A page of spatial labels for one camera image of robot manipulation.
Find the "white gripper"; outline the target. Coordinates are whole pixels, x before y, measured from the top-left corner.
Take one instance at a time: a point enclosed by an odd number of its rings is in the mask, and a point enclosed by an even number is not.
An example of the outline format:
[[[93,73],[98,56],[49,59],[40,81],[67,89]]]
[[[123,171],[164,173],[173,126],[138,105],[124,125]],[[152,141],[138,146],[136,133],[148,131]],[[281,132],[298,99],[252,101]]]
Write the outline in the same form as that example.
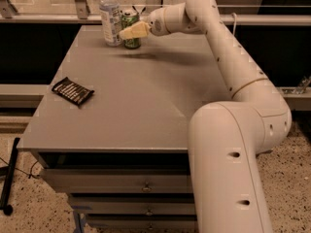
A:
[[[120,33],[123,40],[147,37],[151,31],[156,36],[164,36],[168,34],[165,25],[165,9],[160,8],[152,11],[145,21],[138,21],[131,26],[124,28]]]

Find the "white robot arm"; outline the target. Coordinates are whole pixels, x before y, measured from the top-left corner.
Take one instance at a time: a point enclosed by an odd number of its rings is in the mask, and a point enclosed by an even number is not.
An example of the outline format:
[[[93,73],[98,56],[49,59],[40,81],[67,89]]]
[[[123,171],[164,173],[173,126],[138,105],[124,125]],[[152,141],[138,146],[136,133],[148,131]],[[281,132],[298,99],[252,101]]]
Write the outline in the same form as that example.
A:
[[[201,31],[229,100],[198,109],[189,124],[190,176],[199,233],[273,233],[256,157],[288,135],[291,110],[223,23],[216,0],[152,11],[122,39]]]

